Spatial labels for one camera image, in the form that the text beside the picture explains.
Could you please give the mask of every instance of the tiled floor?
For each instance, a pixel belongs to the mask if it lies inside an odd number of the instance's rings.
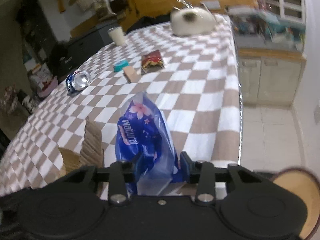
[[[298,137],[290,109],[244,107],[241,165],[279,171],[300,166]]]

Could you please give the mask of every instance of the teal object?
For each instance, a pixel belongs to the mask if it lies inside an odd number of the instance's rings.
[[[113,67],[115,72],[119,72],[120,70],[122,70],[123,67],[129,66],[129,62],[127,60],[122,60],[118,63],[116,63]]]

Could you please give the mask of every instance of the white cabinet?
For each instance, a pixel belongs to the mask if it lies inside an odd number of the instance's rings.
[[[291,104],[300,71],[300,63],[262,58],[258,101]]]
[[[302,66],[300,62],[277,58],[239,58],[244,103],[291,105]]]
[[[240,58],[239,81],[246,103],[256,103],[260,79],[260,59]]]

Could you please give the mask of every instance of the blue can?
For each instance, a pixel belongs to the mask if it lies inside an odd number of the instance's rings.
[[[66,88],[69,95],[84,90],[89,84],[90,74],[87,71],[75,71],[68,75],[66,79]]]

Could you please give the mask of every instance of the metal screw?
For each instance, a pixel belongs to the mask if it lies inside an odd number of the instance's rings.
[[[122,203],[127,200],[125,195],[122,194],[114,194],[110,197],[110,200],[115,203]]]
[[[200,200],[201,202],[211,202],[212,200],[214,200],[214,197],[210,194],[204,193],[198,196],[198,200]]]
[[[164,206],[167,202],[163,199],[159,200],[158,201],[158,204],[161,205],[161,206]]]

